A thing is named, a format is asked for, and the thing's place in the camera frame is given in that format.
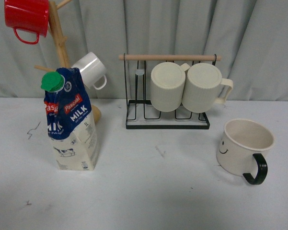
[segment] black metal rack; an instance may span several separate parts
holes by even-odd
[[[120,59],[124,61],[124,71],[125,71],[125,89],[126,89],[126,106],[127,106],[127,115],[126,115],[126,129],[209,129],[210,122],[207,118],[206,113],[196,114],[187,111],[182,104],[179,108],[173,112],[163,113],[158,111],[151,105],[151,101],[147,100],[147,83],[146,83],[146,57],[149,55],[133,55],[133,57],[127,59],[126,54],[120,56]],[[213,56],[182,56],[182,55],[170,55],[170,56],[160,56],[155,55],[155,59],[149,56],[149,60],[160,60],[162,58],[168,58],[170,61],[174,62],[175,60],[191,60],[193,61],[209,61],[212,59],[212,64],[215,65],[217,60],[220,60],[221,57],[218,57],[216,54]],[[144,62],[144,71],[140,74],[135,74],[135,99],[128,99],[128,90],[127,90],[127,70],[126,70],[126,61],[127,60],[136,60],[137,69],[139,69],[139,62]],[[142,76],[142,87],[143,87],[143,99],[138,99],[138,78]]]

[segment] cream mug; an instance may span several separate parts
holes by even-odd
[[[151,104],[157,110],[170,112],[181,104],[187,63],[179,66],[173,62],[156,65],[151,72]]]
[[[223,98],[217,97],[221,85],[228,86]],[[182,104],[191,112],[204,113],[213,103],[224,104],[232,89],[233,81],[222,78],[217,67],[208,63],[198,63],[187,72]]]
[[[72,68],[79,68],[83,83],[88,88],[93,86],[95,89],[100,90],[106,85],[106,68],[93,52],[82,57]],[[95,83],[101,78],[104,78],[104,82],[101,86],[97,87]]]
[[[261,184],[267,175],[265,157],[274,143],[274,135],[263,125],[233,119],[224,126],[216,157],[226,171],[243,176],[250,184]]]

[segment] ceramic mug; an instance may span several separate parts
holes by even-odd
[[[106,68],[101,62],[101,60],[93,52],[90,52],[84,57],[82,57],[72,66],[72,68],[80,69],[83,83],[88,88],[91,88],[93,86],[95,89],[100,90],[107,83],[105,76]],[[104,78],[104,82],[101,86],[97,87],[95,83],[101,78]]]
[[[250,184],[261,184],[267,175],[265,157],[274,143],[274,135],[263,125],[233,119],[224,126],[216,157],[226,171],[244,176]]]
[[[170,112],[180,106],[185,71],[189,68],[186,63],[179,66],[173,62],[163,62],[152,69],[150,92],[153,107],[162,112]]]
[[[218,98],[221,85],[227,85],[228,89],[225,97]],[[232,89],[233,81],[223,79],[217,67],[208,63],[198,63],[187,72],[182,104],[191,112],[204,113],[213,103],[224,104]]]
[[[13,28],[16,37],[23,43],[34,45],[39,36],[46,37],[48,31],[49,2],[48,0],[5,0],[5,24]],[[34,42],[19,37],[17,30],[36,34]]]

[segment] red mug handle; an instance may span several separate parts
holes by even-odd
[[[16,37],[17,37],[21,42],[26,43],[26,44],[29,44],[29,45],[35,45],[35,44],[38,43],[38,41],[39,41],[39,34],[36,34],[36,41],[35,41],[35,42],[28,42],[28,41],[25,41],[25,40],[23,40],[22,38],[19,37],[19,35],[18,35],[18,33],[17,33],[17,29],[20,29],[20,28],[13,28]]]

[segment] green cap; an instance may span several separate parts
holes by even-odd
[[[59,90],[64,84],[64,78],[58,72],[49,72],[43,76],[40,88],[48,92]]]

